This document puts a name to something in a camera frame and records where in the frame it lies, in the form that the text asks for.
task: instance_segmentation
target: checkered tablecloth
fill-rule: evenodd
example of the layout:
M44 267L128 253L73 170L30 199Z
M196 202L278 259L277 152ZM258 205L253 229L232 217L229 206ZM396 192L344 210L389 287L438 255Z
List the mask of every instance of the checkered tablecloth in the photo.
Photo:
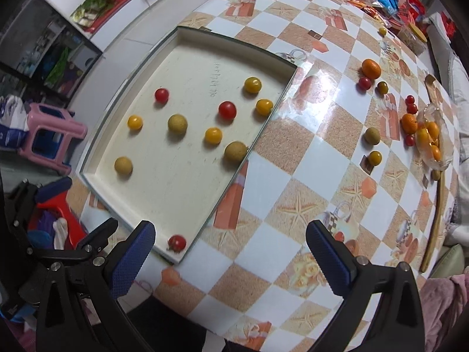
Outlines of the checkered tablecloth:
M310 221L329 224L354 255L374 264L409 262L419 287L436 261L444 226L430 268L418 273L437 184L395 126L406 112L407 95L419 109L430 102L428 71L396 37L381 37L379 23L343 0L255 0L247 14L233 15L242 2L252 1L209 0L181 25L234 37L298 65L314 62L305 86L309 92L281 104L250 155L235 229L206 227L175 267L152 253L138 281L179 314L226 339L261 351L301 352L342 302L305 243ZM376 82L388 82L385 98L373 89L357 90L365 58L381 65ZM457 189L459 125L447 93L438 89L454 143L442 198L448 222ZM360 166L370 152L362 140L368 127L386 133L374 147L383 161L370 175ZM74 189L80 197L88 193L78 180ZM362 341L378 300L373 295L350 347Z

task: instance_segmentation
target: pink plastic stool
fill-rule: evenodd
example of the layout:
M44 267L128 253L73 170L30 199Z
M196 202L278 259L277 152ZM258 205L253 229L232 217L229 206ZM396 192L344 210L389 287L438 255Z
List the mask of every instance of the pink plastic stool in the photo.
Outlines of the pink plastic stool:
M72 139L84 139L87 128L63 109L43 103L31 103L28 113L29 133L18 153L32 162L59 171L71 172L64 158Z

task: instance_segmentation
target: shelf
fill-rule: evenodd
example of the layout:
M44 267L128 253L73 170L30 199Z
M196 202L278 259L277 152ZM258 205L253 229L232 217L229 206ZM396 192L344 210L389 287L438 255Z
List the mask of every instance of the shelf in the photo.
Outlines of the shelf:
M41 56L39 57L38 61L36 62L36 64L34 65L34 67L32 68L32 71L29 72L28 74L25 74L27 77L32 77L32 75L34 74L34 72L36 71L36 69L38 68L39 64L41 63L41 61L43 60L44 56L46 55L47 51L51 48L51 46L53 45L53 43L55 42L55 40L60 36L60 34L63 32L63 30L65 29L65 25L62 26L62 28L60 29L60 31L54 35L54 37L52 37L51 41L49 41L49 43L47 44L47 46L44 48L44 51L42 52Z

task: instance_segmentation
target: tray rim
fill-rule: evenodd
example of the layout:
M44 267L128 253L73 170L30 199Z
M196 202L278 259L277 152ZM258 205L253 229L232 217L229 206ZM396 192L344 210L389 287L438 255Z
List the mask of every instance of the tray rim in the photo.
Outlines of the tray rim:
M221 194L220 198L218 199L218 201L215 203L214 207L212 208L209 216L203 222L203 224L200 226L200 229L198 230L197 234L195 235L194 240L192 241L192 243L182 253L169 253L168 250L163 250L163 249L157 247L156 245L153 245L152 249L154 251L156 251L156 253L158 253L165 260L168 260L169 262L171 262L173 264L179 264L184 259L185 255L192 249L193 245L196 243L196 241L200 237L201 232L207 226L207 223L210 221L210 219L213 217L213 215L214 215L215 211L217 210L220 202L222 201L222 199L226 195L226 193L227 193L228 189L230 188L230 186L235 181L235 179L238 176L243 164L246 162L249 155L253 151L254 146L256 145L257 141L261 137L264 129L266 128L267 124L270 122L272 116L275 114L278 106L285 100L286 95L288 94L288 92L290 91L290 89L292 87L292 82L295 79L296 73L298 72L298 70L301 69L301 66L295 65L295 64L287 61L286 59L284 59L284 58L282 58L282 57L280 57L280 56L278 56L278 55L276 55L276 54L274 54L274 53L272 53L268 50L259 48L257 46L254 46L254 45L250 44L250 43L240 41L236 38L228 37L226 35L221 35L221 34L218 34L218 33L209 32L207 30L197 29L197 28L190 28L190 27L185 27L185 26L180 26L180 25L176 26L171 32L166 34L157 44L155 44L150 49L150 51L145 56L145 58L133 70L133 72L131 74L129 74L129 76L123 81L123 83L117 89L116 93L111 98L111 100L108 103L108 105L106 106L103 114L99 118L98 124L93 129L93 132L91 132L90 139L86 143L86 146L85 146L85 148L84 148L84 150L81 154L80 161L77 165L77 172L78 172L77 174L79 175L80 179L83 181L85 186L90 190L91 193L93 193L95 195L95 197L99 201L101 201L104 204L104 206L109 211L109 213L112 216L114 216L119 221L119 223L124 225L130 232L132 232L134 230L134 228L130 224L128 224L125 220L123 220L123 218L111 207L111 205L109 205L107 200L105 200L105 198L102 197L102 195L97 191L97 189L95 188L93 183L86 176L86 170L85 169L87 167L87 163L91 159L93 147L99 141L100 134L101 134L103 128L105 127L105 125L107 123L107 120L109 119L109 116L111 115L111 113L112 113L113 109L115 108L115 106L120 102L120 99L123 97L124 93L127 92L133 86L133 84L137 81L137 78L139 77L139 74L145 70L144 66L152 59L152 57L155 56L159 52L159 50L162 50L166 45L168 45L171 41L173 41L175 39L173 37L177 36L178 31L184 31L184 30L193 31L193 32L197 32L197 33L202 33L203 32L204 35L219 37L219 38L221 38L225 41L232 41L232 42L235 42L235 43L240 44L242 46L248 46L248 47L250 47L250 48L252 48L256 51L261 51L265 55L274 58L277 62L280 61L280 62L284 63L286 66L292 68L293 74L290 77L290 80L288 81L288 84L285 86L282 94L280 95L277 102L275 103L275 105L274 105L271 113L269 114L268 118L262 124L258 134L256 135L254 141L252 142L252 145L249 147L245 158L243 159L243 161L240 163L240 165L238 166L238 168L234 172L234 174L231 177L229 183L227 184L227 186L223 190L223 193Z

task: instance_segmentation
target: tray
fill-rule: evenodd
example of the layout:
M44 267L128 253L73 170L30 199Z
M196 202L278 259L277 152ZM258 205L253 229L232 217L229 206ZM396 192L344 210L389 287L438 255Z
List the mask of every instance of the tray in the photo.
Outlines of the tray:
M224 160L225 147L239 140L250 150L267 122L255 113L257 100L269 98L276 107L295 70L293 64L249 44L177 27L151 50L109 103L85 148L80 174L119 221L131 229L142 220L152 222L154 249L178 263L239 171ZM261 79L258 96L242 88L250 76ZM154 91L160 87L170 92L164 107L154 103ZM226 100L237 108L232 124L217 116L219 104ZM144 121L137 134L127 127L132 114ZM167 131L173 114L182 114L188 121L181 140ZM203 142L209 127L223 131L218 147ZM128 179L114 170L119 156L132 160L134 169ZM187 240L180 253L167 248L175 234Z

